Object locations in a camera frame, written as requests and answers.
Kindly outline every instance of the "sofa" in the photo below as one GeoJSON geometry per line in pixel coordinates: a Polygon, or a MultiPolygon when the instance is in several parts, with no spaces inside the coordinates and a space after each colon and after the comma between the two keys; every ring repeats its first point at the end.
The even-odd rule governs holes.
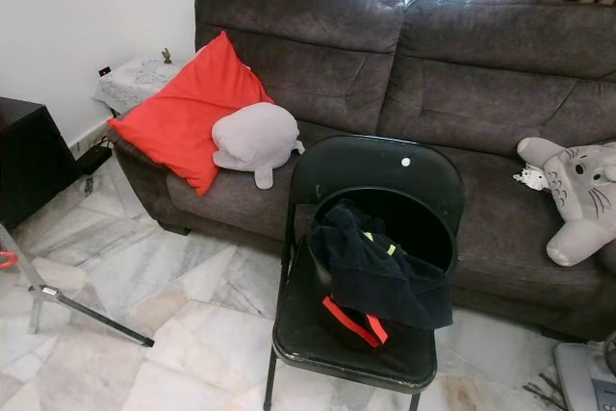
{"type": "MultiPolygon", "coordinates": [[[[525,137],[616,136],[616,9],[533,0],[195,0],[195,50],[221,30],[310,148],[340,134],[434,147],[459,169],[457,305],[581,339],[616,328],[616,245],[562,268],[552,197],[516,182],[525,137]]],[[[280,247],[297,155],[258,190],[223,170],[203,196],[113,131],[148,214],[170,231],[280,247]]]]}

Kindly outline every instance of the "gray stuffed toy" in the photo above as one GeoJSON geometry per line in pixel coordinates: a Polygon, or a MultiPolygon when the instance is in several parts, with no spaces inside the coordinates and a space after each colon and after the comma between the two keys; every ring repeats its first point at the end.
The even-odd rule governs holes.
{"type": "Polygon", "coordinates": [[[616,238],[616,142],[566,149],[529,138],[518,154],[544,170],[565,220],[547,246],[557,264],[575,265],[616,238]]]}
{"type": "Polygon", "coordinates": [[[212,127],[218,147],[214,164],[254,172],[257,187],[267,190],[273,186],[272,170],[283,166],[294,149],[304,152],[298,135],[295,118],[284,108],[271,103],[246,106],[212,127]]]}

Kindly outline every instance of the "white wall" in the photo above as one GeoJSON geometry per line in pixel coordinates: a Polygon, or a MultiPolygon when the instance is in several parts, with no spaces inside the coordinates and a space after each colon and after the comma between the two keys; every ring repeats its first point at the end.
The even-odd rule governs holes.
{"type": "Polygon", "coordinates": [[[194,0],[0,0],[0,95],[47,105],[68,144],[110,116],[97,71],[193,54],[194,0]]]}

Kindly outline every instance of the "black cabinet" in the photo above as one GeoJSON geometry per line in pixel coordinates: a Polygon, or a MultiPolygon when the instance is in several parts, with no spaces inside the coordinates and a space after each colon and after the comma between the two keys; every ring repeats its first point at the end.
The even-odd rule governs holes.
{"type": "Polygon", "coordinates": [[[78,176],[47,108],[0,97],[0,221],[15,228],[78,176]]]}

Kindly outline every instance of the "white tablecloth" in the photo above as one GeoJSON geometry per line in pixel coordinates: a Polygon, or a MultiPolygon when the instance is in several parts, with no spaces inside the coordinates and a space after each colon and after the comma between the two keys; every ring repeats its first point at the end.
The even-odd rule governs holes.
{"type": "Polygon", "coordinates": [[[163,58],[137,58],[101,77],[94,98],[125,113],[160,91],[181,68],[163,58]]]}

